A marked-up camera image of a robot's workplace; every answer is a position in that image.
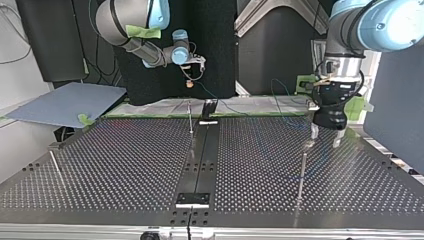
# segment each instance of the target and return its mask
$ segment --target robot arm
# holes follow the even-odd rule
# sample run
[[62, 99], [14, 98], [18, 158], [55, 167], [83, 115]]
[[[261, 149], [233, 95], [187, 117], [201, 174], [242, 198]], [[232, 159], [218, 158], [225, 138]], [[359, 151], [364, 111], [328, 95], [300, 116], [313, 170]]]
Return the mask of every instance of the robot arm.
[[141, 38], [128, 37], [127, 25], [146, 29], [158, 27], [166, 29], [170, 21], [168, 0], [106, 0], [96, 15], [100, 35], [110, 44], [125, 48], [143, 60], [148, 68], [166, 66], [174, 63], [184, 65], [199, 63], [205, 70], [205, 58], [190, 53], [190, 43], [185, 30], [176, 30], [173, 34], [174, 45], [160, 49]]
[[324, 61], [325, 79], [313, 91], [320, 107], [313, 119], [312, 138], [318, 126], [339, 131], [340, 144], [347, 126], [346, 103], [362, 88], [360, 71], [365, 50], [391, 52], [406, 49], [424, 37], [424, 0], [339, 0], [330, 18]]

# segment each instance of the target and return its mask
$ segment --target vertical metal pin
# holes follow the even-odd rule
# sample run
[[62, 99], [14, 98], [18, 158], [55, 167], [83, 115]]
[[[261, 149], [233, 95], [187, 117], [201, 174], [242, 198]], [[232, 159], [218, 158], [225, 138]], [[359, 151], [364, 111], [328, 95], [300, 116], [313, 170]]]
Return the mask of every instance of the vertical metal pin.
[[54, 155], [53, 150], [50, 150], [49, 153], [50, 153], [50, 156], [52, 157], [52, 160], [53, 160], [54, 166], [56, 167], [56, 170], [60, 173], [61, 170], [59, 168], [59, 164], [57, 164], [57, 160], [56, 160], [56, 157]]
[[303, 153], [303, 157], [302, 157], [302, 168], [300, 169], [299, 194], [297, 196], [297, 201], [299, 203], [302, 201], [303, 182], [305, 180], [306, 159], [307, 158], [308, 158], [308, 154], [307, 153]]
[[317, 139], [318, 138], [318, 135], [319, 135], [319, 127], [318, 127], [318, 125], [316, 125], [315, 123], [312, 123], [311, 124], [311, 130], [312, 130], [311, 138], [313, 140]]
[[188, 113], [188, 119], [190, 121], [190, 134], [193, 134], [193, 121], [191, 118], [191, 101], [188, 101], [188, 106], [187, 106], [187, 113]]
[[342, 130], [342, 131], [337, 131], [337, 137], [334, 139], [333, 148], [340, 147], [340, 144], [342, 143], [342, 139], [343, 139], [345, 133], [346, 133], [346, 129]]

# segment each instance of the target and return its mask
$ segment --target metal rod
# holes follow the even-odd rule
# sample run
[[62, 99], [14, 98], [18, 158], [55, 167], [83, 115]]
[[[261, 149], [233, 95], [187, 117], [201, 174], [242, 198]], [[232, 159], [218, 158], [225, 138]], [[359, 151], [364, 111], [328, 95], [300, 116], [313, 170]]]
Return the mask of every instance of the metal rod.
[[190, 121], [190, 133], [191, 134], [193, 134], [193, 121], [192, 121], [192, 119], [191, 119], [191, 101], [188, 101], [188, 110], [187, 110], [187, 112], [188, 112], [188, 118], [189, 118], [189, 121]]
[[50, 156], [52, 157], [52, 160], [53, 160], [54, 166], [56, 167], [56, 170], [60, 173], [61, 171], [60, 171], [59, 165], [57, 164], [56, 157], [54, 156], [54, 152], [52, 150], [50, 150], [49, 153], [50, 153]]
[[312, 134], [311, 134], [312, 140], [317, 139], [318, 138], [318, 135], [319, 135], [319, 127], [318, 127], [318, 125], [316, 125], [315, 123], [311, 123], [311, 131], [312, 131]]
[[302, 201], [302, 192], [303, 192], [303, 182], [305, 180], [305, 170], [306, 170], [306, 159], [308, 158], [307, 153], [303, 153], [302, 157], [302, 168], [300, 169], [300, 183], [299, 183], [299, 195], [297, 197], [298, 202]]

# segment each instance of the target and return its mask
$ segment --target green tape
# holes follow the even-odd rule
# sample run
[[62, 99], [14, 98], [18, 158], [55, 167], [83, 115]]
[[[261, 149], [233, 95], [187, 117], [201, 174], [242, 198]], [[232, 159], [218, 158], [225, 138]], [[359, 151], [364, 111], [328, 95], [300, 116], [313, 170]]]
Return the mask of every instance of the green tape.
[[78, 120], [80, 121], [80, 123], [84, 124], [84, 126], [86, 126], [86, 127], [93, 125], [96, 122], [94, 120], [89, 119], [86, 114], [79, 114]]
[[[179, 119], [188, 119], [187, 114], [109, 114], [103, 118], [179, 118]], [[200, 118], [200, 114], [193, 114], [192, 118]]]
[[345, 106], [345, 113], [349, 121], [358, 121], [365, 107], [364, 97], [354, 97]]
[[160, 28], [146, 29], [134, 25], [126, 25], [128, 37], [138, 37], [138, 38], [161, 38], [162, 33]]
[[211, 117], [296, 117], [296, 116], [305, 116], [305, 112], [268, 112], [268, 113], [213, 113]]

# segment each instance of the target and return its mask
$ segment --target black cable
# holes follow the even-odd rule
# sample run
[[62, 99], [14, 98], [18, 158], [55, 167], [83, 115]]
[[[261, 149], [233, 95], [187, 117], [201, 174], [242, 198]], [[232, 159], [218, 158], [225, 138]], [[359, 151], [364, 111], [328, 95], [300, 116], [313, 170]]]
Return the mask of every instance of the black cable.
[[24, 56], [17, 58], [17, 59], [14, 59], [14, 60], [6, 61], [6, 62], [0, 62], [0, 64], [9, 64], [9, 63], [19, 62], [19, 61], [27, 58], [28, 55], [31, 53], [31, 50], [32, 50], [32, 47], [29, 47], [28, 52]]
[[361, 75], [361, 84], [359, 85], [359, 88], [352, 95], [350, 95], [348, 98], [346, 98], [344, 101], [342, 101], [340, 103], [336, 103], [336, 104], [322, 105], [316, 99], [316, 93], [318, 92], [317, 91], [318, 87], [314, 87], [314, 89], [312, 90], [312, 101], [314, 101], [314, 103], [320, 108], [338, 107], [338, 106], [341, 106], [343, 104], [348, 103], [350, 100], [352, 100], [352, 98], [354, 98], [356, 95], [358, 95], [359, 91], [361, 91], [362, 87], [364, 87], [365, 75], [362, 71], [359, 71], [359, 74]]
[[361, 11], [359, 11], [359, 13], [355, 16], [355, 18], [353, 19], [352, 23], [350, 24], [349, 27], [349, 31], [347, 33], [347, 46], [349, 47], [349, 50], [356, 55], [355, 57], [358, 58], [364, 58], [363, 54], [357, 53], [355, 51], [355, 49], [353, 49], [352, 46], [352, 33], [353, 33], [353, 29], [355, 28], [356, 24], [358, 23], [359, 19], [368, 11], [370, 10], [378, 1], [380, 0], [372, 0], [371, 2], [369, 2], [365, 7], [363, 7], [361, 9]]

